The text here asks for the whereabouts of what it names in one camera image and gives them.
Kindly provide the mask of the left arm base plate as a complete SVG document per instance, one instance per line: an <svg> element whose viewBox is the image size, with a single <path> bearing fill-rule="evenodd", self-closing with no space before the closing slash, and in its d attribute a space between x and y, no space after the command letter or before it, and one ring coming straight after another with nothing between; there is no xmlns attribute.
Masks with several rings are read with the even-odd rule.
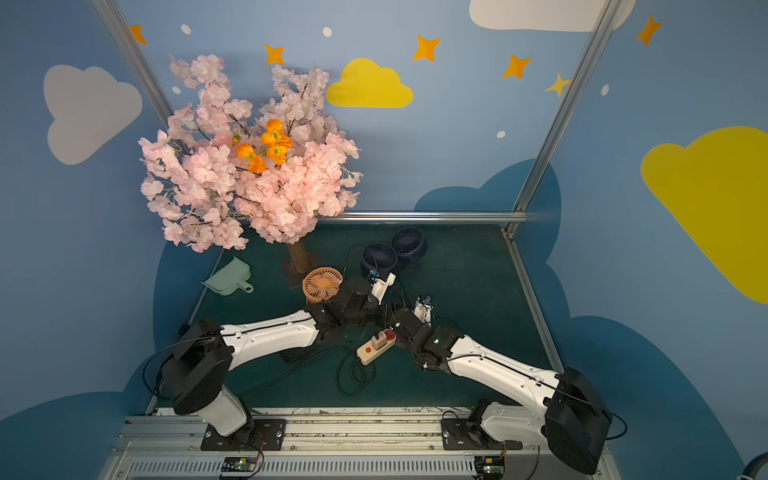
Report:
<svg viewBox="0 0 768 480"><path fill-rule="evenodd" d="M287 421L281 418L256 418L229 436L208 426L200 446L202 451L280 451Z"/></svg>

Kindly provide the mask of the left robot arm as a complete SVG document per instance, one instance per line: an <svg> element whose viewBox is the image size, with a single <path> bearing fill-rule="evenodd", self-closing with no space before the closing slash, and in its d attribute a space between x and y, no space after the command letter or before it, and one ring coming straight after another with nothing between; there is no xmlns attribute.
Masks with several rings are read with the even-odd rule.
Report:
<svg viewBox="0 0 768 480"><path fill-rule="evenodd" d="M230 437L249 423L244 404L225 386L230 371L274 353L333 341L351 328L382 326L382 300L394 283L394 274L374 282L352 277L332 298L287 316L226 325L202 320L168 349L161 389L175 414L197 415Z"/></svg>

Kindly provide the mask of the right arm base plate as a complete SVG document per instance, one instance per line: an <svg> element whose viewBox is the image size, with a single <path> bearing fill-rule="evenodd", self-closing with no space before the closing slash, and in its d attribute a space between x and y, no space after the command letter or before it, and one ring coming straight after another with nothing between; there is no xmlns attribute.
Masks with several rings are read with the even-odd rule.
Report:
<svg viewBox="0 0 768 480"><path fill-rule="evenodd" d="M464 418L446 417L440 425L443 448L448 451L523 449L522 442L494 440L478 424Z"/></svg>

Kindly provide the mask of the white red power strip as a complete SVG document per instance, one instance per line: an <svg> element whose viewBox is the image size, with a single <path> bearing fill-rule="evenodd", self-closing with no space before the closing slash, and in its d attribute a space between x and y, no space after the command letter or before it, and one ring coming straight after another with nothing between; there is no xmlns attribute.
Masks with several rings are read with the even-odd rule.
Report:
<svg viewBox="0 0 768 480"><path fill-rule="evenodd" d="M361 345L356 353L363 366L367 366L386 353L396 344L397 336L392 329L378 332L370 340Z"/></svg>

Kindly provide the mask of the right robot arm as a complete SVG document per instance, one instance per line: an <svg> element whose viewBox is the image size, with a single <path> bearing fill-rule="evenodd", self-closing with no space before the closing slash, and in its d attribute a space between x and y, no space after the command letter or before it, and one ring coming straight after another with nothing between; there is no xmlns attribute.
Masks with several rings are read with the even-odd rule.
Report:
<svg viewBox="0 0 768 480"><path fill-rule="evenodd" d="M504 442L508 433L526 431L531 442L544 440L568 467L587 475L597 472L615 415L580 371L524 364L454 328L433 328L407 308L389 311L385 321L423 369L473 380L529 411L526 425L516 427L503 418L501 404L480 404L479 424L487 436Z"/></svg>

